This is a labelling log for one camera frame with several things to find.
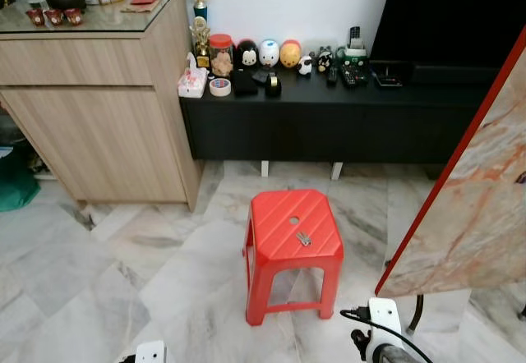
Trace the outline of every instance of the glass countertop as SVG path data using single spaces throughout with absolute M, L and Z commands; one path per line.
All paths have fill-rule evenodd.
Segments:
M 84 22 L 73 26 L 68 22 L 53 26 L 46 17 L 46 25 L 35 26 L 25 14 L 31 9 L 28 2 L 15 2 L 0 10 L 0 34 L 53 32 L 144 32 L 169 0 L 162 0 L 152 12 L 121 12 L 131 0 L 106 6 L 88 5 L 82 15 Z

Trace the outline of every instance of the glass jar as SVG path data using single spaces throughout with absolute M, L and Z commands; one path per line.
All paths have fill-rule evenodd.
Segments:
M 210 64 L 215 76 L 229 76 L 233 69 L 233 43 L 229 35 L 213 34 L 210 36 Z

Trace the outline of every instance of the wooden cabinet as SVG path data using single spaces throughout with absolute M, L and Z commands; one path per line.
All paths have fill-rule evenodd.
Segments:
M 0 11 L 0 101 L 75 200 L 192 209 L 201 166 L 177 89 L 191 46 L 185 0 L 121 7 L 89 6 L 82 25 L 58 28 L 30 25 L 23 3 Z
M 186 201 L 153 90 L 4 90 L 78 200 Z

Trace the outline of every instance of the white wall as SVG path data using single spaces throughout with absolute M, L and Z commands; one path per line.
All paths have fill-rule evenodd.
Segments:
M 297 39 L 306 51 L 311 44 L 345 44 L 348 29 L 359 25 L 370 49 L 384 4 L 385 0 L 208 0 L 208 21 L 212 33 L 230 34 L 234 41 Z

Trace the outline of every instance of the cabinet drawer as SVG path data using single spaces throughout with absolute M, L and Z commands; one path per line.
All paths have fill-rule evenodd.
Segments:
M 151 85 L 140 40 L 0 41 L 0 85 Z
M 77 200 L 184 202 L 152 90 L 4 90 L 9 111 Z

